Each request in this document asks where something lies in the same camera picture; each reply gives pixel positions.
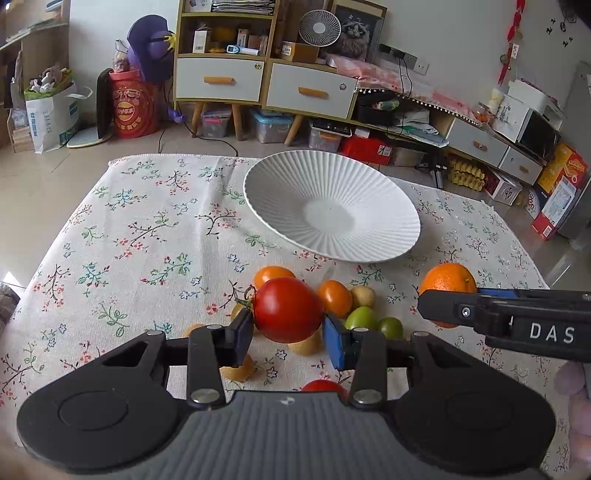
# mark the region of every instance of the tiled floor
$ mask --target tiled floor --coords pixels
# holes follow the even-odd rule
[[[126,155],[155,153],[160,133],[134,140],[111,139],[76,150],[62,148],[43,155],[14,154],[10,147],[0,150],[0,280],[6,278],[25,287],[72,211],[107,169],[108,161]],[[282,144],[261,144],[254,139],[226,140],[238,149],[241,157],[265,157],[285,150]],[[305,142],[301,142],[292,148],[305,146]],[[166,130],[163,152],[233,155],[232,149],[224,143],[190,138],[182,125]],[[413,168],[385,167],[383,172],[431,185],[428,174]],[[466,192],[469,191],[460,187],[456,193]],[[524,210],[488,201],[519,237],[542,275],[548,276],[561,258],[563,264],[572,264],[556,282],[556,288],[591,290],[588,255],[573,252],[562,237],[541,242],[532,231],[531,218]],[[556,272],[552,272],[552,276],[556,277]]]

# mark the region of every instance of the framed cat picture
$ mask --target framed cat picture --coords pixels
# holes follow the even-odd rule
[[[371,62],[387,10],[365,0],[333,0],[331,11],[340,21],[341,32],[326,53]]]

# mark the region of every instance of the refrigerator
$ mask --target refrigerator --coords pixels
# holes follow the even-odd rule
[[[580,62],[577,67],[564,113],[566,120],[560,131],[563,141],[591,166],[591,65],[588,63]],[[587,181],[558,232],[566,238],[576,239],[590,227],[591,185]]]

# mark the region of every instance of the floral tablecloth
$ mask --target floral tablecloth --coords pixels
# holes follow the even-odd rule
[[[560,361],[490,349],[471,329],[442,330],[417,312],[417,288],[442,262],[461,262],[481,287],[546,288],[540,273],[497,213],[460,196],[403,180],[421,219],[406,255],[382,264],[333,261],[295,248],[269,231],[245,203],[242,182],[254,158],[140,155],[111,165],[53,242],[0,337],[0,425],[15,439],[27,395],[150,329],[169,338],[194,323],[229,323],[261,267],[283,265],[316,287],[334,278],[378,294],[378,316],[402,320],[406,333],[429,330],[544,395],[557,417],[544,460],[549,473],[568,463],[567,399],[552,379]],[[257,372],[236,389],[292,390],[317,378],[348,387],[320,353],[302,357],[254,337]],[[184,397],[186,371],[168,389]],[[389,396],[408,388],[404,371],[388,374]]]

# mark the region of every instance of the red bucket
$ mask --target red bucket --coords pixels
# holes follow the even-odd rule
[[[113,81],[115,135],[138,138],[160,128],[156,111],[156,87],[141,80],[139,70],[109,73]]]

